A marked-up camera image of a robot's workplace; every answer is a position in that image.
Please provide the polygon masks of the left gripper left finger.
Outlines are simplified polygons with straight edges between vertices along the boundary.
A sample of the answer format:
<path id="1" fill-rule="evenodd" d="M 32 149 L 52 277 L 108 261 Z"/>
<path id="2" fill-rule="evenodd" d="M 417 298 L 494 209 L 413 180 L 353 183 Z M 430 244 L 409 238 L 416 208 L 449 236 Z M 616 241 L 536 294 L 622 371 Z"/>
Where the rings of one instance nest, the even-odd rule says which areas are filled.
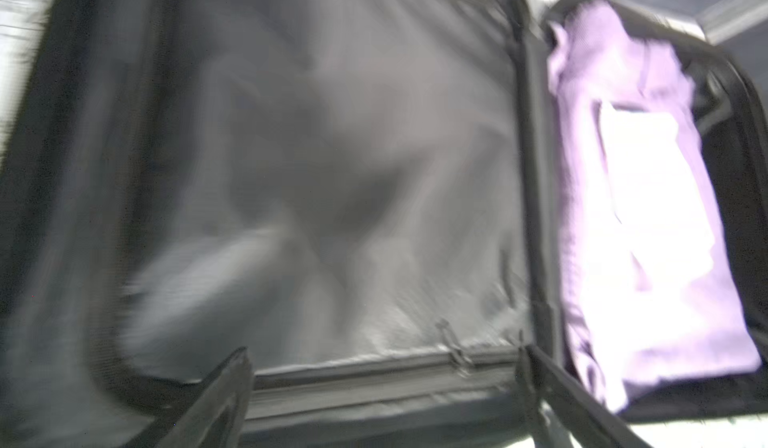
<path id="1" fill-rule="evenodd" d="M 253 367 L 241 347 L 192 392 L 181 397 L 128 447 L 236 447 L 253 388 Z"/>

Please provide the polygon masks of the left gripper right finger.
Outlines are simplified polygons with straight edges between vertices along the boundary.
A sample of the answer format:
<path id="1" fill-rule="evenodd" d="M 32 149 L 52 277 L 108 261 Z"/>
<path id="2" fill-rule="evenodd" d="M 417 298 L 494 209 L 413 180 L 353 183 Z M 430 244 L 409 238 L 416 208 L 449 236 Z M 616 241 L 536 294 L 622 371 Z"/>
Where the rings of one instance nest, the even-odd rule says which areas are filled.
<path id="1" fill-rule="evenodd" d="M 536 447 L 648 445 L 536 346 L 520 349 L 520 391 Z"/>

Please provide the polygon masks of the purple jeans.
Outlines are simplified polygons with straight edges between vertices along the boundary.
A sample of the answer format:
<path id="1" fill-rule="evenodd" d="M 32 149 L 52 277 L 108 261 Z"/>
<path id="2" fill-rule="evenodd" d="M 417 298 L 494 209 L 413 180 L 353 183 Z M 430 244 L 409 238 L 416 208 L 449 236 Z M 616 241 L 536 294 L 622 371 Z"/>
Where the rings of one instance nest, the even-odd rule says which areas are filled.
<path id="1" fill-rule="evenodd" d="M 586 390 L 619 412 L 669 382 L 756 371 L 693 80 L 670 43 L 630 36 L 606 1 L 553 31 L 561 294 Z"/>

